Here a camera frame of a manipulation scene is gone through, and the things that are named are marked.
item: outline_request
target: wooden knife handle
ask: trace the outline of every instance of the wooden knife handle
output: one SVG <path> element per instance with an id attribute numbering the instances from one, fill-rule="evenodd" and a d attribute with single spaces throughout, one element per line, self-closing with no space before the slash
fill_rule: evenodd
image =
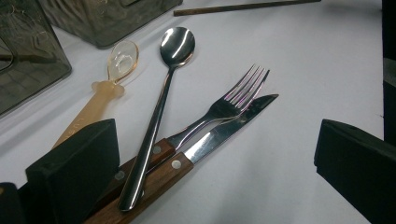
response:
<path id="1" fill-rule="evenodd" d="M 174 186 L 193 166 L 184 153 L 178 153 L 148 174 L 143 187 L 144 195 L 130 212 L 124 213 L 118 209 L 120 198 L 117 198 L 87 219 L 85 223 L 129 223 Z"/>
<path id="2" fill-rule="evenodd" d="M 160 140 L 154 146 L 156 148 L 151 156 L 148 173 L 150 172 L 150 170 L 160 165 L 161 162 L 165 161 L 168 158 L 171 158 L 176 153 L 175 148 L 170 145 L 165 138 Z M 135 157 L 125 162 L 120 167 L 119 173 L 116 175 L 115 178 L 111 180 L 111 182 L 107 186 L 107 189 L 102 194 L 95 207 L 92 209 L 92 214 L 99 211 L 101 208 L 105 207 L 106 205 L 120 197 L 122 188 L 126 181 L 126 177 L 130 173 L 132 166 L 134 165 L 134 159 Z"/>

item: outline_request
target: plastic spoon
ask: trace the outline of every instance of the plastic spoon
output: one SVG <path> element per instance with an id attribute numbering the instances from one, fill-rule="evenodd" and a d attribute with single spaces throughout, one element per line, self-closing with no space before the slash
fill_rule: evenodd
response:
<path id="1" fill-rule="evenodd" d="M 183 66 L 190 60 L 194 48 L 194 35 L 186 28 L 171 28 L 167 30 L 163 36 L 160 51 L 163 61 L 169 67 L 169 71 L 166 75 L 163 90 L 155 106 L 142 146 L 140 147 L 139 153 L 134 161 L 134 166 L 122 190 L 119 202 L 119 209 L 121 211 L 131 210 L 141 196 L 145 174 L 149 166 L 149 159 L 151 157 L 151 151 L 157 136 L 158 128 L 160 127 L 163 108 L 165 106 L 172 76 L 177 68 Z"/>
<path id="2" fill-rule="evenodd" d="M 134 42 L 122 41 L 114 47 L 107 59 L 108 80 L 92 83 L 95 95 L 70 123 L 53 148 L 83 127 L 101 119 L 107 104 L 123 95 L 124 88 L 118 83 L 134 71 L 138 56 L 139 50 Z"/>

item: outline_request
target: spoon handle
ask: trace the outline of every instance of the spoon handle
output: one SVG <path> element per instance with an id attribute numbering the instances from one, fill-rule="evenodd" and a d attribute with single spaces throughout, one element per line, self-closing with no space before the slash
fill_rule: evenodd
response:
<path id="1" fill-rule="evenodd" d="M 152 147 L 160 127 L 163 109 L 165 107 L 166 97 L 169 92 L 174 71 L 175 68 L 169 68 L 168 75 L 166 76 L 165 82 L 163 84 L 163 90 L 161 91 L 160 97 L 149 122 L 146 135 L 134 161 L 134 166 L 132 167 L 131 173 L 128 175 L 124 188 L 122 189 L 119 201 L 119 209 L 121 211 L 131 210 L 142 195 L 143 183 L 145 180 L 146 171 L 149 167 Z"/>
<path id="2" fill-rule="evenodd" d="M 122 96 L 124 88 L 112 81 L 102 81 L 92 83 L 92 88 L 96 91 L 91 100 L 82 108 L 64 133 L 56 141 L 53 148 L 59 146 L 64 140 L 83 127 L 92 124 L 101 119 L 105 112 L 107 104 L 114 98 Z"/>

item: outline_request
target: fork tines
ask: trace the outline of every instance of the fork tines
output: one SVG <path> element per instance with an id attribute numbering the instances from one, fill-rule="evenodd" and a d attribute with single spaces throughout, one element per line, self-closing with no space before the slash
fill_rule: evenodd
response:
<path id="1" fill-rule="evenodd" d="M 256 64 L 253 64 L 247 73 L 223 97 L 242 110 L 248 108 L 270 73 L 269 69 L 262 69 L 261 66 L 255 67 Z"/>

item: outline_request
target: clear plastic spoon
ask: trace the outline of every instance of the clear plastic spoon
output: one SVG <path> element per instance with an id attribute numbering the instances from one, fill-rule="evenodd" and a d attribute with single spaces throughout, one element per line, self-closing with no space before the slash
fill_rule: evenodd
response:
<path id="1" fill-rule="evenodd" d="M 92 83 L 95 95 L 70 123 L 53 148 L 83 127 L 102 118 L 107 104 L 123 95 L 124 88 L 118 83 L 134 71 L 138 57 L 139 49 L 134 42 L 122 41 L 114 47 L 107 59 L 108 80 Z"/>

